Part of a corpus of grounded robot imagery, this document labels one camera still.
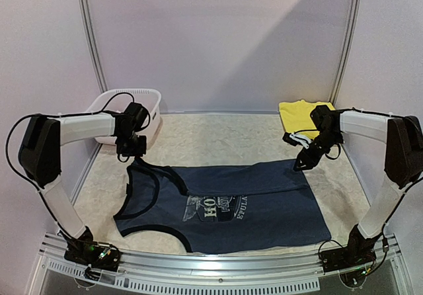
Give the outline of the navy blue tank top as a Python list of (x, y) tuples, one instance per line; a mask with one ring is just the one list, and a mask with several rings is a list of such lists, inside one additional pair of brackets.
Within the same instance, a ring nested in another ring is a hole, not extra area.
[(202, 167), (136, 159), (114, 221), (122, 236), (167, 233), (189, 253), (313, 245), (330, 239), (311, 187), (293, 161)]

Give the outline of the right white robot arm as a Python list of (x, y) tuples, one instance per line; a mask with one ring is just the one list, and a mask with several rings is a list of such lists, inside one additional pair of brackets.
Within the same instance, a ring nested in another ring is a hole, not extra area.
[(383, 234), (405, 194), (422, 181), (422, 124), (417, 116), (372, 112), (356, 108), (331, 110), (319, 105), (310, 113), (314, 138), (303, 131), (288, 132), (286, 142), (300, 145), (294, 163), (295, 171), (315, 168), (322, 157), (328, 157), (334, 146), (345, 137), (362, 137), (380, 147), (380, 187), (374, 193), (370, 207), (351, 230), (342, 260), (348, 266), (357, 265)]

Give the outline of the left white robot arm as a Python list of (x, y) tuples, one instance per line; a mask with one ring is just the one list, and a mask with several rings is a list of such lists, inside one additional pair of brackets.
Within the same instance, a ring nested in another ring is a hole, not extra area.
[[(13, 165), (9, 144), (16, 127), (28, 125), (17, 153), (22, 171)], [(74, 256), (85, 265), (98, 259), (98, 250), (90, 229), (83, 223), (65, 193), (61, 179), (61, 147), (97, 137), (113, 137), (118, 158), (140, 157), (147, 150), (147, 138), (140, 134), (151, 122), (149, 111), (130, 102), (123, 112), (102, 108), (73, 114), (28, 114), (19, 118), (5, 140), (5, 158), (11, 170), (32, 185), (58, 225), (61, 235), (72, 242)]]

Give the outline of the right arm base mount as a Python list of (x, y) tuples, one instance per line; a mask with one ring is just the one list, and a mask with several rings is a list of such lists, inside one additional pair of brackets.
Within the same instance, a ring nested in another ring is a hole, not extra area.
[[(376, 263), (377, 256), (374, 250), (375, 243), (382, 239), (383, 259)], [(389, 242), (385, 235), (381, 234), (376, 238), (360, 241), (357, 237), (348, 242), (347, 246), (342, 246), (339, 242), (331, 239), (321, 243), (317, 254), (325, 273), (350, 269), (356, 266), (364, 266), (370, 262), (369, 268), (364, 268), (362, 276), (368, 276), (376, 271), (385, 261), (389, 251)]]

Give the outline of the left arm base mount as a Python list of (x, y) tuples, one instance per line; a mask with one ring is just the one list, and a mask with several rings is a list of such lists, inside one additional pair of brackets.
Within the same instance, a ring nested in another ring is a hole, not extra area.
[(67, 249), (64, 259), (92, 269), (116, 272), (122, 252), (114, 245), (97, 241), (65, 238)]

